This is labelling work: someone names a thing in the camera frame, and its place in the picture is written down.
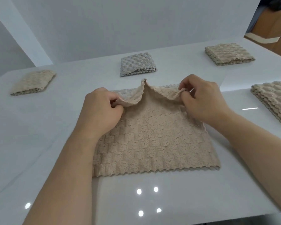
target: wall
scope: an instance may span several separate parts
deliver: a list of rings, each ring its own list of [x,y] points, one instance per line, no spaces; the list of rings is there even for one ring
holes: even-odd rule
[[[54,63],[242,37],[259,0],[11,0]]]
[[[35,67],[0,21],[0,76],[11,70]]]

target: washcloth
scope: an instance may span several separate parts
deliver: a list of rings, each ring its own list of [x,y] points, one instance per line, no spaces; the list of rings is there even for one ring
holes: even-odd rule
[[[183,168],[218,169],[220,161],[202,122],[187,116],[177,86],[116,91],[124,113],[95,148],[93,176]]]
[[[218,65],[232,65],[254,61],[255,58],[236,43],[208,46],[205,53]]]
[[[156,65],[149,53],[140,53],[123,57],[121,59],[120,76],[129,76],[140,73],[150,73],[157,70]]]
[[[42,70],[27,73],[11,89],[10,95],[24,95],[42,92],[56,75],[52,70]]]
[[[281,81],[255,84],[251,87],[251,92],[281,122]]]

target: white table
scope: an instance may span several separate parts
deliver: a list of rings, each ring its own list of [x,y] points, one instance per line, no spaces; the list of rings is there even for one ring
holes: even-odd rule
[[[256,61],[218,67],[207,45],[237,42]],[[281,124],[249,87],[281,80],[281,57],[243,38],[148,51],[158,71],[120,78],[114,55],[6,73],[0,78],[0,225],[21,224],[24,206],[35,200],[78,118],[85,94],[97,87],[134,88],[179,83],[194,73],[221,85],[229,106],[281,137]],[[9,89],[33,70],[51,69],[56,78],[42,93],[11,97]],[[255,110],[243,108],[259,107]],[[169,171],[93,179],[93,224],[196,224],[280,212],[229,143],[207,126],[221,160],[219,171]]]

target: person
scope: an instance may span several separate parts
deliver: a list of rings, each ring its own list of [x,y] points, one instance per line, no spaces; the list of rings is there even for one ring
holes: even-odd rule
[[[189,75],[182,88],[187,89],[181,99],[188,114],[224,135],[281,207],[281,139],[234,113],[216,83]],[[118,98],[105,88],[86,95],[77,124],[24,225],[91,224],[94,150],[121,118],[123,107],[110,104]]]

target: marble surface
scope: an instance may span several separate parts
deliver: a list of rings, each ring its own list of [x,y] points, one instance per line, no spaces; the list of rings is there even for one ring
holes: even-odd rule
[[[237,42],[256,61],[216,66],[208,45]],[[119,77],[120,58],[134,53],[17,70],[0,78],[0,225],[20,225],[71,134],[84,96],[97,87],[134,88],[179,83],[194,73],[221,85],[229,106],[281,137],[281,124],[253,94],[255,83],[281,80],[281,57],[243,38],[148,51],[157,72]],[[29,72],[57,76],[42,93],[11,97],[13,83]],[[259,109],[242,110],[258,107]],[[93,224],[197,224],[280,212],[219,133],[207,126],[221,160],[219,171],[170,171],[93,179]]]

